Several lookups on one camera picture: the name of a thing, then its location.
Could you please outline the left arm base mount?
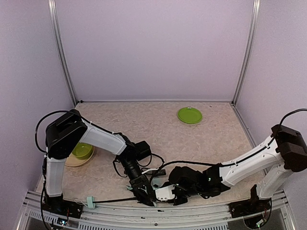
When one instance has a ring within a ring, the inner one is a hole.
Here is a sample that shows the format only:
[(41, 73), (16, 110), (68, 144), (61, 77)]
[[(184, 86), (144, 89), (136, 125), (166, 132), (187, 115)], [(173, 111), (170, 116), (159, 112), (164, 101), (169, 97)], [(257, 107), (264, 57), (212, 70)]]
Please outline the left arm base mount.
[(80, 219), (83, 205), (64, 200), (63, 195), (57, 197), (49, 197), (46, 195), (43, 198), (42, 209), (50, 213)]

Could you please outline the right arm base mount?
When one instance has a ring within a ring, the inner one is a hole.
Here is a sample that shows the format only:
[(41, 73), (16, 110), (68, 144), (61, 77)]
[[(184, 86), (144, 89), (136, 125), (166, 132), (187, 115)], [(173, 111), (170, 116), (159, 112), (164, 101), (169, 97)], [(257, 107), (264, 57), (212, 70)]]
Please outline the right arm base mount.
[(270, 209), (272, 198), (262, 199), (257, 194), (257, 185), (255, 184), (250, 190), (250, 198), (242, 201), (236, 201), (229, 204), (232, 218), (248, 216), (260, 213)]

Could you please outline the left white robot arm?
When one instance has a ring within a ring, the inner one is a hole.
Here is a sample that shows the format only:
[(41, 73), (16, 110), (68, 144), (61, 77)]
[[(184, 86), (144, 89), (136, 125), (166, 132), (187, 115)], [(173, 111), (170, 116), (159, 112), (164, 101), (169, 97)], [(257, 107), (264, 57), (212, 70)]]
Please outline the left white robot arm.
[(64, 164), (78, 144), (105, 150), (115, 156), (130, 180), (136, 199), (153, 207), (155, 192), (147, 176), (142, 173), (139, 161), (151, 155), (146, 141), (134, 143), (124, 134), (114, 133), (83, 118), (79, 111), (63, 111), (62, 115), (46, 127), (46, 185), (50, 200), (62, 200)]

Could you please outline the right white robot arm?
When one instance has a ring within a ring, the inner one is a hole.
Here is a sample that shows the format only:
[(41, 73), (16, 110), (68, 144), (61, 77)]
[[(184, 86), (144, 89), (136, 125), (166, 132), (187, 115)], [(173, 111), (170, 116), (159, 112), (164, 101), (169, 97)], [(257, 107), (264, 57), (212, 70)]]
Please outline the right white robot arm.
[(256, 185), (259, 200), (270, 199), (288, 177), (307, 168), (307, 145), (299, 131), (275, 125), (272, 135), (257, 147), (203, 172), (177, 166), (168, 178), (170, 186), (166, 197), (173, 200), (175, 205), (186, 203), (189, 196), (199, 195), (204, 199), (215, 197), (268, 167), (271, 170)]

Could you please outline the mint green folding umbrella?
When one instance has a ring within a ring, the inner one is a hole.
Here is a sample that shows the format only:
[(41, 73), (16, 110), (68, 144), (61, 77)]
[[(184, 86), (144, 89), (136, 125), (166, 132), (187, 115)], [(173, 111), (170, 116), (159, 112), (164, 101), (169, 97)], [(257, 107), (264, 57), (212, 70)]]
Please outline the mint green folding umbrella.
[(109, 203), (117, 203), (117, 202), (125, 202), (125, 201), (138, 201), (138, 203), (147, 205), (149, 207), (157, 207), (157, 202), (153, 201), (149, 197), (149, 190), (147, 186), (128, 186), (127, 190), (131, 191), (134, 194), (134, 197), (128, 198), (121, 198), (121, 199), (111, 199), (111, 200), (102, 200), (102, 201), (95, 201), (93, 196), (88, 196), (86, 198), (86, 202), (78, 200), (77, 198), (73, 199), (73, 203), (86, 207), (88, 209), (95, 209), (97, 204), (109, 204)]

